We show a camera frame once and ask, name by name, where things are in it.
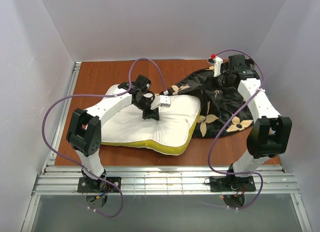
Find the white pillow with yellow edge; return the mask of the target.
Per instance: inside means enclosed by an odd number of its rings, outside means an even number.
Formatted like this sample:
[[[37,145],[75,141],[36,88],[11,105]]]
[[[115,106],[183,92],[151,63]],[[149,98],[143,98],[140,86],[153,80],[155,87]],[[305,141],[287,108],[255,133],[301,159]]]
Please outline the white pillow with yellow edge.
[[[101,130],[101,143],[152,149],[165,155],[184,153],[201,112],[199,98],[171,96],[170,107],[159,108],[159,120],[142,118],[142,111],[130,105],[109,119]]]

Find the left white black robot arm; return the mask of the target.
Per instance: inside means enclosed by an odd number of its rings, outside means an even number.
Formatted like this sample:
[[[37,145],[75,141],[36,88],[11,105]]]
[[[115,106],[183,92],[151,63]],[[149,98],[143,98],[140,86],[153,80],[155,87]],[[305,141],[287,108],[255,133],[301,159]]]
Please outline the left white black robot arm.
[[[116,86],[114,96],[103,98],[85,110],[77,108],[73,111],[66,140],[79,156],[84,166],[82,175],[93,191],[99,192],[106,187],[106,183],[100,180],[107,176],[99,157],[102,127],[106,122],[130,105],[142,110],[142,119],[159,120],[159,109],[152,109],[156,96],[149,91],[151,84],[147,77],[139,75],[131,85],[123,82]]]

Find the black floral plush pillowcase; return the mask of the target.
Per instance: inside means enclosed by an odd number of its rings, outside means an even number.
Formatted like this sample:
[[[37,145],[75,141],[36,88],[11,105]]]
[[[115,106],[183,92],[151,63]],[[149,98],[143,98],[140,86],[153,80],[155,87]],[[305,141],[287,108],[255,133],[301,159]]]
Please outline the black floral plush pillowcase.
[[[245,102],[235,87],[220,88],[214,67],[197,70],[168,88],[170,95],[191,95],[200,100],[200,114],[194,138],[214,138],[229,118]]]

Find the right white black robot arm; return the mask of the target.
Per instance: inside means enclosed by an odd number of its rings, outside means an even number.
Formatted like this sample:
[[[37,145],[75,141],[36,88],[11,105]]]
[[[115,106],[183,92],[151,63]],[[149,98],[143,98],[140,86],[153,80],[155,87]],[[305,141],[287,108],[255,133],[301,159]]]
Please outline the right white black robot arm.
[[[211,59],[217,84],[237,89],[247,102],[253,127],[244,154],[230,165],[225,176],[210,179],[210,189],[215,192],[255,191],[253,173],[262,163],[286,151],[292,121],[283,117],[269,101],[262,89],[262,79],[252,68],[252,60],[244,55],[230,56],[227,62],[215,55]]]

